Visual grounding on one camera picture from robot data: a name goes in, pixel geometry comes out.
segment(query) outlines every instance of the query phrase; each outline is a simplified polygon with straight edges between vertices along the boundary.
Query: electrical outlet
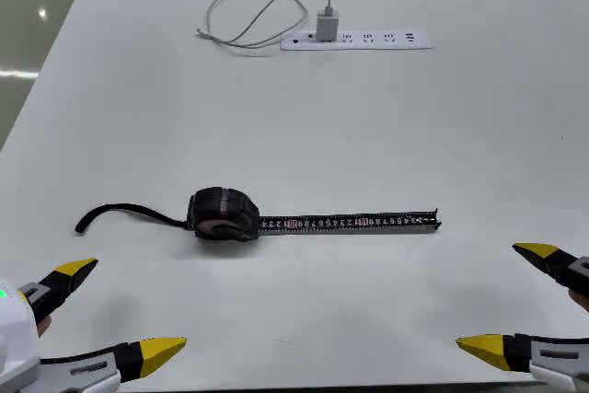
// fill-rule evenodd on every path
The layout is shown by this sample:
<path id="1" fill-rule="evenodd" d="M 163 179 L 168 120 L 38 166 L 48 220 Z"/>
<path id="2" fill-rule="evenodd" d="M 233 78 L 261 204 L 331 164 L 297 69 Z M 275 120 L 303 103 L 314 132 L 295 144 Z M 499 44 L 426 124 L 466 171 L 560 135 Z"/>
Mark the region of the electrical outlet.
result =
<path id="1" fill-rule="evenodd" d="M 280 47 L 284 51 L 426 50 L 432 44 L 421 29 L 344 30 L 335 41 L 317 41 L 315 31 L 307 30 L 283 37 Z"/>

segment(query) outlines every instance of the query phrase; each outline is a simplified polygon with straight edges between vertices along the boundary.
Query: white power strip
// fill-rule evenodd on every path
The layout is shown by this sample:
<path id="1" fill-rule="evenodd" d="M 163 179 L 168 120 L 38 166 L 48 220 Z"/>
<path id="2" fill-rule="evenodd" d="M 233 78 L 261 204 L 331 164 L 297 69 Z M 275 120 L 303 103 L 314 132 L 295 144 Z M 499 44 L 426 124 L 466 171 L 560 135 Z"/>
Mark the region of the white power strip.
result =
<path id="1" fill-rule="evenodd" d="M 338 31 L 335 41 L 316 41 L 315 31 L 297 31 L 280 42 L 284 51 L 426 50 L 432 48 L 422 29 Z"/>

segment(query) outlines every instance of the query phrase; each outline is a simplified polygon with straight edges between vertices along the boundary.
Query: white cable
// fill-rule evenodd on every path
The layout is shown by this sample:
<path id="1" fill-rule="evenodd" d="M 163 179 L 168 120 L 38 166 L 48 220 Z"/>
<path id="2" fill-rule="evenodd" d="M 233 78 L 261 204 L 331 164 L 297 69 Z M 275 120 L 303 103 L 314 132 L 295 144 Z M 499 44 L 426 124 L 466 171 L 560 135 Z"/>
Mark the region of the white cable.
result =
<path id="1" fill-rule="evenodd" d="M 260 48 L 265 48 L 267 46 L 275 45 L 276 43 L 279 42 L 279 40 L 276 40 L 276 39 L 279 39 L 286 32 L 299 26 L 308 17 L 308 11 L 306 10 L 305 6 L 302 4 L 302 2 L 300 0 L 292 0 L 293 2 L 295 2 L 299 6 L 301 11 L 303 12 L 303 16 L 301 16 L 301 18 L 299 18 L 293 25 L 290 25 L 286 29 L 283 29 L 282 31 L 280 31 L 280 32 L 274 34 L 273 36 L 271 36 L 267 39 L 264 39 L 264 40 L 253 41 L 250 43 L 238 43 L 237 42 L 237 40 L 241 39 L 251 29 L 251 27 L 254 26 L 254 24 L 258 21 L 258 19 L 260 19 L 260 17 L 264 14 L 264 12 L 266 12 L 266 10 L 275 1 L 276 0 L 270 0 L 270 2 L 268 2 L 260 10 L 260 12 L 258 12 L 258 14 L 256 14 L 256 16 L 248 23 L 248 25 L 239 34 L 237 34 L 233 39 L 223 40 L 217 36 L 214 36 L 213 33 L 211 32 L 211 28 L 212 28 L 211 15 L 213 14 L 214 9 L 218 6 L 219 2 L 221 2 L 221 0 L 213 0 L 211 5 L 206 10 L 206 30 L 203 31 L 202 29 L 197 29 L 198 36 L 202 39 L 211 40 L 214 43 L 217 43 L 219 45 L 231 46 L 234 48 L 243 48 L 243 49 L 248 49 L 248 50 L 257 50 Z M 331 0 L 328 0 L 328 4 L 326 6 L 326 11 L 330 11 L 330 10 L 331 10 Z"/>

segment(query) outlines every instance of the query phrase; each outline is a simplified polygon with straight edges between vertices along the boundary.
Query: black wrist strap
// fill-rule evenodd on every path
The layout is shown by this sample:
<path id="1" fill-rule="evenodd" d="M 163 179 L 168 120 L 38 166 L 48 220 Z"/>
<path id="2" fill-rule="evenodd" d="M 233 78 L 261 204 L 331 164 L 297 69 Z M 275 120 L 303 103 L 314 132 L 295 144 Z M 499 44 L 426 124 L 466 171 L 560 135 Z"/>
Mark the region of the black wrist strap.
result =
<path id="1" fill-rule="evenodd" d="M 134 214 L 139 214 L 147 216 L 149 218 L 153 218 L 157 221 L 165 223 L 166 225 L 173 225 L 175 227 L 181 227 L 183 229 L 190 230 L 188 223 L 186 221 L 175 220 L 173 218 L 161 214 L 160 212 L 154 211 L 153 209 L 149 209 L 148 207 L 142 206 L 140 204 L 130 204 L 128 202 L 121 202 L 118 204 L 104 204 L 102 206 L 92 209 L 90 212 L 84 215 L 80 221 L 78 221 L 77 225 L 75 225 L 75 231 L 78 234 L 83 234 L 84 231 L 90 225 L 90 223 L 92 223 L 97 216 L 100 216 L 108 211 L 132 212 Z"/>

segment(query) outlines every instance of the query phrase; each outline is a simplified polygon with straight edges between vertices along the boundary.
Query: charging cable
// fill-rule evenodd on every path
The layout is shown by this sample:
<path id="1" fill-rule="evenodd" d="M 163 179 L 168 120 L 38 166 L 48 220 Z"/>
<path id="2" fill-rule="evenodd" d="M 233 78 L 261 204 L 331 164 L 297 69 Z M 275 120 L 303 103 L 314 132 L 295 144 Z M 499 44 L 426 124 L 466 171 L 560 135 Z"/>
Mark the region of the charging cable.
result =
<path id="1" fill-rule="evenodd" d="M 306 10 L 305 6 L 300 0 L 292 0 L 295 2 L 302 12 L 302 16 L 292 25 L 283 29 L 282 31 L 270 36 L 267 39 L 252 41 L 252 42 L 241 42 L 240 40 L 251 30 L 251 28 L 255 25 L 255 23 L 260 19 L 261 16 L 266 12 L 266 10 L 274 3 L 276 0 L 270 0 L 257 14 L 256 16 L 248 23 L 248 25 L 237 34 L 233 39 L 224 40 L 218 36 L 215 36 L 212 32 L 212 15 L 213 11 L 223 0 L 213 0 L 210 4 L 208 9 L 206 10 L 206 25 L 205 30 L 197 29 L 197 35 L 201 39 L 210 40 L 214 43 L 224 46 L 230 46 L 234 48 L 242 48 L 247 50 L 257 50 L 261 48 L 265 48 L 268 46 L 275 45 L 276 43 L 280 42 L 280 38 L 286 34 L 288 31 L 295 29 L 301 23 L 303 23 L 306 18 L 308 17 L 308 11 Z M 336 40 L 337 38 L 337 30 L 338 30 L 338 15 L 337 12 L 331 7 L 331 0 L 328 0 L 328 4 L 322 11 L 319 11 L 318 14 L 318 29 L 317 29 L 317 37 L 323 39 L 322 41 L 326 40 Z"/>

